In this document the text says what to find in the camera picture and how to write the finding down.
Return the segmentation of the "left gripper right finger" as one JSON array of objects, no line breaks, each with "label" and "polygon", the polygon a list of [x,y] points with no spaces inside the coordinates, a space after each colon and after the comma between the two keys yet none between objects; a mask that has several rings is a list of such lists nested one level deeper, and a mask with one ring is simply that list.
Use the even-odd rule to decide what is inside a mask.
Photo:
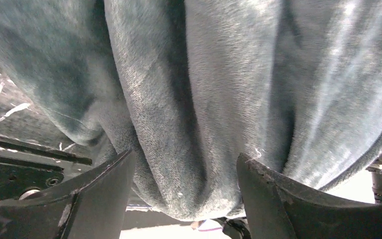
[{"label": "left gripper right finger", "polygon": [[382,204],[318,191],[244,153],[236,167],[254,239],[382,239]]}]

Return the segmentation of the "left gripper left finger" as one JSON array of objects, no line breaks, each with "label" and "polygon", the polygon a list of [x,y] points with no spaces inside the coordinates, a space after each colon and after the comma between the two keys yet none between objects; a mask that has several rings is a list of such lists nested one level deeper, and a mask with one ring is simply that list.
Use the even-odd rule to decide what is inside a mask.
[{"label": "left gripper left finger", "polygon": [[24,200],[0,201],[0,239],[117,239],[136,155],[125,151]]}]

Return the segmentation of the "white pillow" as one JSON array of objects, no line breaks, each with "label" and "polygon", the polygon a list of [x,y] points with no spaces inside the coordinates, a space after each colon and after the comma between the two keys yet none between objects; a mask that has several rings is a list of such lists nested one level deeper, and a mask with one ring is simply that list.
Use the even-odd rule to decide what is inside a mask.
[{"label": "white pillow", "polygon": [[372,174],[364,170],[326,193],[353,201],[374,204]]}]

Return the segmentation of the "grey plush pillowcase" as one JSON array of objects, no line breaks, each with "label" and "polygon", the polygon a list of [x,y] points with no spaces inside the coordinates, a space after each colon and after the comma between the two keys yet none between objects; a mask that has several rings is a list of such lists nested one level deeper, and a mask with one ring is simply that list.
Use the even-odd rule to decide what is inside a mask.
[{"label": "grey plush pillowcase", "polygon": [[0,0],[0,67],[181,221],[244,215],[240,153],[321,191],[382,153],[382,0]]}]

